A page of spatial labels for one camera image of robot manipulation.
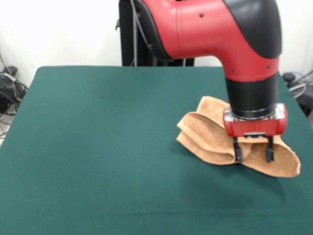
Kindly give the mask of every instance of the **green table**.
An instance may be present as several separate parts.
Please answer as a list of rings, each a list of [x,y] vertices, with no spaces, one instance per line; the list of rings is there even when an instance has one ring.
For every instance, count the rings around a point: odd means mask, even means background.
[[[227,101],[221,68],[40,68],[0,149],[0,234],[313,234],[313,131],[283,82],[293,179],[181,146],[203,95]]]

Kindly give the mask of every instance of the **black cable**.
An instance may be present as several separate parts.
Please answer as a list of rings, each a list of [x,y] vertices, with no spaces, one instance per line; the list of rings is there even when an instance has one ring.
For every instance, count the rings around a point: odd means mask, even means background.
[[[0,48],[0,60],[1,60],[1,63],[3,64],[3,67],[6,69],[6,71],[8,71],[8,73],[10,75],[12,75],[11,70],[8,69],[8,67],[5,65],[5,62],[3,61],[2,54],[1,54],[1,48]]]
[[[2,133],[2,134],[0,135],[0,139],[4,139],[4,137],[3,137],[3,136],[5,136],[6,134],[8,134],[8,132],[4,132],[4,133]]]

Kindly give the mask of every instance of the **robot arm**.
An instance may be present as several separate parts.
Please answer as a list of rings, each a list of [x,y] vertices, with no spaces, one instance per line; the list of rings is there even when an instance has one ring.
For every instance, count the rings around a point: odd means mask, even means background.
[[[234,138],[282,134],[287,110],[277,104],[281,25],[275,0],[132,0],[151,53],[172,60],[216,56],[223,65],[230,109],[224,124]]]

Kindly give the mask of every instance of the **cloth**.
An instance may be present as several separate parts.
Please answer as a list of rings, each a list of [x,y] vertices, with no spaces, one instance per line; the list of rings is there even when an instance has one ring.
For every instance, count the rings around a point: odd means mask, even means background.
[[[233,138],[228,136],[223,123],[223,111],[229,104],[205,96],[196,112],[187,113],[178,123],[181,133],[177,140],[207,163],[230,165],[236,163]],[[274,136],[274,161],[266,162],[266,138],[238,138],[243,151],[242,164],[273,177],[295,177],[301,163],[295,152]]]

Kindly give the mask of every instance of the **towel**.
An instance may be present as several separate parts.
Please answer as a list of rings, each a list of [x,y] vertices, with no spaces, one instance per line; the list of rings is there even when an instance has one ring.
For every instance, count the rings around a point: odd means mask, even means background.
[[[203,161],[215,165],[236,164],[233,138],[224,127],[224,108],[229,104],[214,97],[201,99],[197,111],[187,113],[177,124],[177,140]],[[274,161],[266,162],[267,138],[243,138],[238,142],[243,152],[242,165],[273,177],[292,178],[300,174],[301,163],[280,136],[273,137]]]

